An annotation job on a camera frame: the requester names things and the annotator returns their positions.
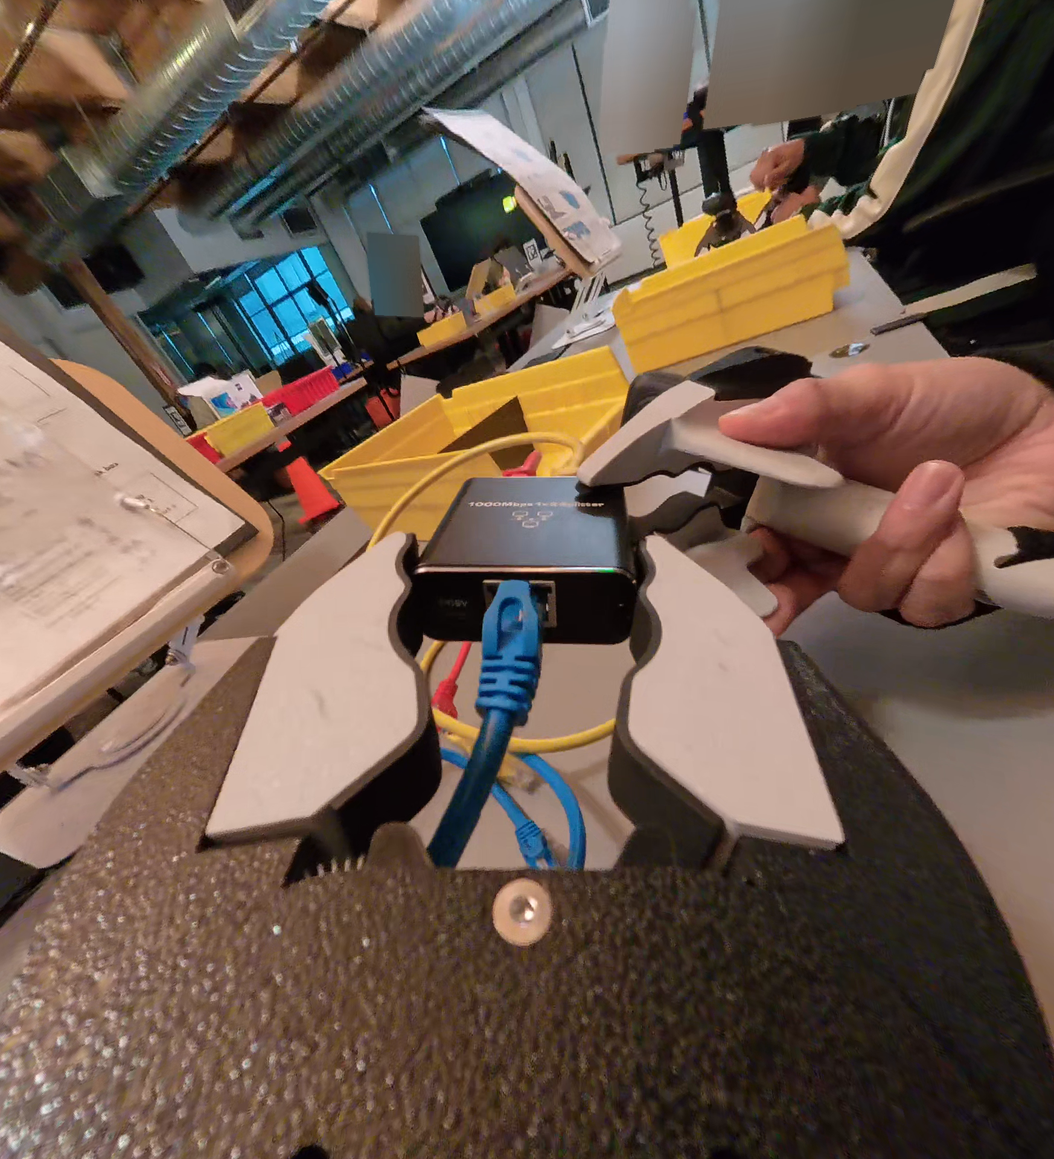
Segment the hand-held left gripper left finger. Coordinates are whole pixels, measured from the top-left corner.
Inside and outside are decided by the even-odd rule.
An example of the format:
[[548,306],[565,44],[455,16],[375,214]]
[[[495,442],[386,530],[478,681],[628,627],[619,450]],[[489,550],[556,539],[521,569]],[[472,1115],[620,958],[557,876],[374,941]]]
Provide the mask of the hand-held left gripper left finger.
[[211,845],[302,837],[368,850],[408,823],[442,777],[412,572],[419,544],[392,533],[317,589],[276,631],[204,836]]

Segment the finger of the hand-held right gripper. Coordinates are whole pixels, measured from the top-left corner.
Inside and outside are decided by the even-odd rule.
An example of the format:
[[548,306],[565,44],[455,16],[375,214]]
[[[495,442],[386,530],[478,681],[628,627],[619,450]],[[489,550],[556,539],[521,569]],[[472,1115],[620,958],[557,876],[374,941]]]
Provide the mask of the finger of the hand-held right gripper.
[[755,481],[743,471],[693,469],[625,487],[623,499],[635,539],[663,538],[766,619],[778,601],[752,572],[764,547],[725,522],[742,517]]
[[582,486],[633,486],[695,467],[738,470],[804,488],[834,488],[843,476],[815,458],[761,448],[725,436],[720,419],[739,402],[720,401],[707,385],[684,381],[636,413],[578,469]]

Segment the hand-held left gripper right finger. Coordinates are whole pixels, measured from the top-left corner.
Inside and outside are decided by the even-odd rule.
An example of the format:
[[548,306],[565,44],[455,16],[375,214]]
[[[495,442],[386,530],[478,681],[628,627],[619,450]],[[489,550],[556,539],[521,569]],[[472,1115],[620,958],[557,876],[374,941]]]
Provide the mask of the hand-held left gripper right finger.
[[608,790],[628,853],[729,857],[743,839],[832,851],[843,824],[776,637],[663,536],[639,547],[631,670]]

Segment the black network splitter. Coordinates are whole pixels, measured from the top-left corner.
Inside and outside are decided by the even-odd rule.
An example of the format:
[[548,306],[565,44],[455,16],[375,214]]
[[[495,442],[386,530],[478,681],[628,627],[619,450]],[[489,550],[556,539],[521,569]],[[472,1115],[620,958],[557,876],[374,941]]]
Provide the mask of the black network splitter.
[[573,476],[465,482],[413,570],[423,635],[477,642],[506,580],[528,583],[545,643],[610,646],[631,631],[640,566],[619,486]]

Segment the yellow storage bin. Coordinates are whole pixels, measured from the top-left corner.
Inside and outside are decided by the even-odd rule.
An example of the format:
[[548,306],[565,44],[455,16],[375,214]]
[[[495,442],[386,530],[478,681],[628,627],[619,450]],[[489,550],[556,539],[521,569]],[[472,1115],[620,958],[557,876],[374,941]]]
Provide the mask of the yellow storage bin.
[[754,259],[765,257],[799,234],[795,227],[775,225],[771,220],[782,199],[772,192],[748,192],[737,195],[736,210],[741,233],[736,239],[713,245],[708,239],[716,217],[701,214],[676,229],[661,236],[659,245],[668,269],[690,268],[692,272],[736,268]]
[[849,280],[837,226],[794,217],[623,290],[613,317],[633,369],[665,369],[827,314]]
[[334,492],[372,530],[393,504],[429,472],[491,441],[522,444],[464,462],[416,496],[392,529],[427,541],[472,477],[499,477],[539,452],[540,476],[574,472],[569,450],[543,445],[543,433],[577,439],[589,454],[617,432],[629,384],[607,347],[532,369],[498,375],[433,396],[321,471]]

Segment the grey desk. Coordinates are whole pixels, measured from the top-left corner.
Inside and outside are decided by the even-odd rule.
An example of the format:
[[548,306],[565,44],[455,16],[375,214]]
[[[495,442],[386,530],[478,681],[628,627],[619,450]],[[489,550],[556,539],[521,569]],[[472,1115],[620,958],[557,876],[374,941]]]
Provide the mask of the grey desk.
[[714,893],[597,874],[546,970],[438,942],[461,911],[368,870],[284,901],[284,846],[188,853],[240,661],[59,875],[1,1017],[0,1157],[1054,1157],[1054,627],[826,601],[794,635],[954,824],[1043,1015],[993,1006],[1025,978],[1001,960],[913,942],[917,861],[892,919],[773,852]]

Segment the person's right hand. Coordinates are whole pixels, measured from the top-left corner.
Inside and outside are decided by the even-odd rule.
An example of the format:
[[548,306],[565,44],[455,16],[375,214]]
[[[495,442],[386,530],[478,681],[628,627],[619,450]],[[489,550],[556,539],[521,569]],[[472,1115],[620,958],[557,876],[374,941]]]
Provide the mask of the person's right hand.
[[861,367],[789,384],[720,420],[738,442],[807,449],[845,478],[895,494],[849,558],[756,529],[755,572],[781,635],[828,592],[865,613],[937,630],[971,617],[963,516],[1054,532],[1054,392],[988,358]]

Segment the orange traffic cone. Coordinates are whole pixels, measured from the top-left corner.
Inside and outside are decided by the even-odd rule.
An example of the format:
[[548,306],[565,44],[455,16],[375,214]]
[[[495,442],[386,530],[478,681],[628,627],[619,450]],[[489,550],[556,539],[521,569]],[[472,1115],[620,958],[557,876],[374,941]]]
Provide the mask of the orange traffic cone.
[[317,532],[340,513],[345,505],[305,456],[291,458],[285,472],[301,509],[300,523]]

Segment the wooden document stand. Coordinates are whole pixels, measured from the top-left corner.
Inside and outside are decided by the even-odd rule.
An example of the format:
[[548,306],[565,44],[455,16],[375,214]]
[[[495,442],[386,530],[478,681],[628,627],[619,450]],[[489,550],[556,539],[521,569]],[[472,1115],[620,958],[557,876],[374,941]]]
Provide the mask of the wooden document stand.
[[[216,500],[229,504],[256,534],[225,557],[243,587],[265,564],[274,532],[261,505],[216,466],[192,450],[168,420],[136,398],[127,387],[98,369],[59,359],[51,368],[70,377],[117,414],[143,441],[154,443],[176,470]],[[58,759],[41,788],[29,788],[0,811],[0,853],[34,868],[51,868],[72,857],[87,840],[112,802],[161,743],[183,725],[229,668],[253,646],[198,643],[193,630],[180,630],[175,649],[187,642],[183,659],[168,664],[75,746]]]
[[526,140],[480,110],[427,107],[421,118],[500,168],[515,180],[520,210],[543,233],[568,272],[579,278],[566,333],[596,317],[607,268],[622,255],[622,239],[590,195]]

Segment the small yellow bin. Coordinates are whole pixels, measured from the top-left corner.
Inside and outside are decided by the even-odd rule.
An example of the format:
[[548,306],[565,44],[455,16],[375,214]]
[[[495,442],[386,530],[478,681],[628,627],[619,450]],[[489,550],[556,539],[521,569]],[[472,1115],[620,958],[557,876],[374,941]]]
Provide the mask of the small yellow bin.
[[203,431],[205,441],[219,456],[227,458],[238,454],[259,438],[272,435],[276,425],[268,411],[255,401],[244,409],[232,413]]

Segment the red storage bin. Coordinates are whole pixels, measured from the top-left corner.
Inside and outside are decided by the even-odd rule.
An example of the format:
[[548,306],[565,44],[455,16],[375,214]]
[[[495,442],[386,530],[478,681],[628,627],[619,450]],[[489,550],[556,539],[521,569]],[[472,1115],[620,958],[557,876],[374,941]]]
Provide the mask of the red storage bin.
[[[356,374],[346,380],[339,380],[331,369],[322,369],[270,391],[262,396],[260,401],[273,420],[276,431],[272,435],[259,438],[259,441],[267,438],[273,442],[277,437],[277,431],[287,427],[290,421],[300,419],[302,422],[306,422],[312,416],[311,413],[317,413],[319,407],[350,398],[355,392],[365,386],[367,382],[361,374]],[[202,456],[205,456],[210,462],[217,465],[226,458],[219,456],[209,445],[203,435],[204,430],[205,427],[188,435],[186,442]],[[238,454],[253,448],[259,441],[245,447]]]

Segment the white cardboard box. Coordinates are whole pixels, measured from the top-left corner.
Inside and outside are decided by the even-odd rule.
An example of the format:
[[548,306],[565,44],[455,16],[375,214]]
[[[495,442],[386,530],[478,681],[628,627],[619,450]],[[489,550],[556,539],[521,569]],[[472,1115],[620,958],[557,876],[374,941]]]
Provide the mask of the white cardboard box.
[[240,413],[262,398],[257,381],[248,370],[232,376],[206,374],[181,386],[177,394],[198,428]]

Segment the printed instruction sheet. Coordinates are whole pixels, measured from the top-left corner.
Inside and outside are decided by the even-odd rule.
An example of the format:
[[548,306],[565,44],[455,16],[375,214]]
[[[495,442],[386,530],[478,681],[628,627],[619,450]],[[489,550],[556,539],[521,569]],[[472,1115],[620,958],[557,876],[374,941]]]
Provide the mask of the printed instruction sheet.
[[0,340],[0,763],[42,708],[220,592],[254,532]]

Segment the black wall screen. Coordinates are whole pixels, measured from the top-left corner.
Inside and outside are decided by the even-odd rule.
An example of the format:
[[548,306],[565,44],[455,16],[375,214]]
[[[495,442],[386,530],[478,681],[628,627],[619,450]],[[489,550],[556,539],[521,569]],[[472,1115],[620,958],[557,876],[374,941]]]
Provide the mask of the black wall screen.
[[518,208],[516,181],[501,169],[488,169],[442,195],[420,220],[421,232],[447,289],[465,288],[472,268],[497,252],[527,240],[544,249],[542,233]]

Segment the metal ventilation duct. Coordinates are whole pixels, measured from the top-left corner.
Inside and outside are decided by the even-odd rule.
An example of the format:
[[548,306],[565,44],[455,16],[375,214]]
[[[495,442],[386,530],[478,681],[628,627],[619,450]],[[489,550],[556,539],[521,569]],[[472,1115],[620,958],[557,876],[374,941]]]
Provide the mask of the metal ventilation duct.
[[[350,166],[561,2],[402,2],[189,203],[257,225]],[[100,135],[59,151],[34,192],[27,254],[56,268],[108,239],[328,2],[208,2],[191,32]]]

